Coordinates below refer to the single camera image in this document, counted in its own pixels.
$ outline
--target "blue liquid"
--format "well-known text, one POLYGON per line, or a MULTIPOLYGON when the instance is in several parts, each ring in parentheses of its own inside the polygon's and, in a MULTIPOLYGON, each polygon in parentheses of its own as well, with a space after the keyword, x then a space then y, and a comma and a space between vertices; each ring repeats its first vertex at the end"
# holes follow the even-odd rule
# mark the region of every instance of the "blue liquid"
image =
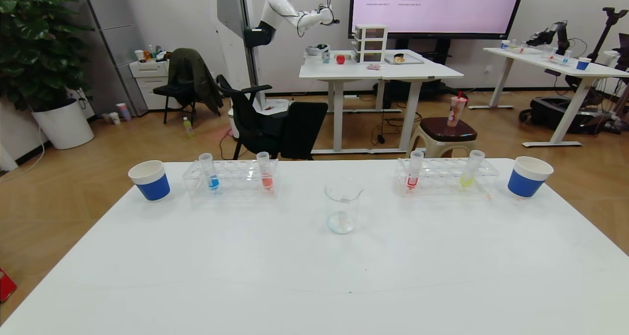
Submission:
POLYGON ((218 182, 218 176, 217 175, 213 175, 209 177, 209 188, 211 188, 212 190, 216 190, 218 189, 218 185, 220 183, 218 182))

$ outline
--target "potted plant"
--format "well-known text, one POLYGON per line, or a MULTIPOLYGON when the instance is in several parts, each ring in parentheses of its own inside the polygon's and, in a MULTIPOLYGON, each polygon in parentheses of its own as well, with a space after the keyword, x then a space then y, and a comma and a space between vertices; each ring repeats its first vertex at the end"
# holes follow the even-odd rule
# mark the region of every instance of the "potted plant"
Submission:
POLYGON ((84 144, 94 137, 78 100, 67 89, 89 89, 83 81, 80 55, 86 48, 75 33, 94 30, 72 24, 74 11, 64 6, 79 0, 0 0, 0 96, 19 111, 32 111, 57 149, 84 144))

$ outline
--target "wooden floor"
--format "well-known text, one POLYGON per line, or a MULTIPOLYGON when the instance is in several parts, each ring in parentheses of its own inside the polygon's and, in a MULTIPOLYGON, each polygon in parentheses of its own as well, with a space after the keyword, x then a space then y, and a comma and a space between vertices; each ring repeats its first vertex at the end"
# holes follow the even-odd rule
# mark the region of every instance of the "wooden floor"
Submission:
MULTIPOLYGON (((549 140, 552 131, 520 124, 517 114, 529 107, 530 99, 550 93, 519 92, 503 95, 503 104, 514 111, 465 111, 463 120, 479 132, 479 149, 488 158, 535 156, 555 167, 548 184, 586 216, 624 252, 629 254, 629 133, 622 136, 573 136, 583 147, 526 149, 525 141, 549 140)), ((472 105, 486 104, 490 93, 473 93, 472 105)), ((299 100, 326 100, 303 97, 299 100)), ((371 96, 348 100, 346 107, 373 107, 371 96)), ((421 102, 423 116, 445 116, 447 100, 421 102)), ((196 136, 187 138, 178 113, 170 114, 168 125, 162 114, 150 113, 120 126, 97 120, 91 126, 91 142, 66 151, 49 149, 27 174, 0 184, 0 267, 18 284, 18 291, 0 306, 0 322, 20 305, 70 248, 132 186, 127 171, 145 160, 193 161, 202 152, 221 156, 220 142, 229 130, 227 108, 223 116, 200 111, 196 136)), ((387 114, 386 118, 403 117, 387 114)), ((397 147, 398 134, 387 134, 386 144, 374 145, 377 113, 348 114, 343 118, 343 148, 397 147)), ((385 132, 395 132, 385 125, 385 132)), ((224 156, 233 154, 235 143, 225 138, 224 156)), ((332 115, 328 115, 317 149, 332 147, 332 115)), ((317 156, 317 160, 384 160, 398 155, 317 156)), ((252 159, 247 152, 243 159, 252 159)), ((28 168, 31 160, 3 179, 28 168)))

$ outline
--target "white planter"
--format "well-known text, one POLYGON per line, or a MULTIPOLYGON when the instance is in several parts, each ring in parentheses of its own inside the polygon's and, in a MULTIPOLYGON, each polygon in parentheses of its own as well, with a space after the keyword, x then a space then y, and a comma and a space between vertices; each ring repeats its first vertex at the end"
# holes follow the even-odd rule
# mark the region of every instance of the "white planter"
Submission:
POLYGON ((47 112, 33 112, 35 120, 56 149, 69 149, 94 138, 79 102, 47 112))

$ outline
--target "stool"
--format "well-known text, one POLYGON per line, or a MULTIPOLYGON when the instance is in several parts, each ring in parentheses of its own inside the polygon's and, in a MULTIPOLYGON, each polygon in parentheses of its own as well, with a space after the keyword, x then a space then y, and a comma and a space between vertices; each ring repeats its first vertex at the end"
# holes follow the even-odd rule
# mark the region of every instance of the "stool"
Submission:
POLYGON ((190 113, 190 124, 195 123, 195 114, 196 114, 196 100, 195 100, 195 84, 169 84, 167 86, 161 86, 153 89, 153 93, 156 95, 163 95, 166 97, 166 108, 164 108, 164 124, 166 124, 166 120, 168 118, 168 112, 184 112, 190 113), (173 97, 180 104, 183 105, 183 108, 190 105, 191 111, 184 111, 182 109, 169 109, 168 100, 173 97))
POLYGON ((459 120, 456 127, 449 127, 447 122, 446 117, 423 119, 411 137, 406 157, 410 158, 419 138, 426 143, 424 154, 426 158, 442 158, 444 154, 456 148, 464 149, 468 154, 476 149, 478 132, 463 120, 459 120))

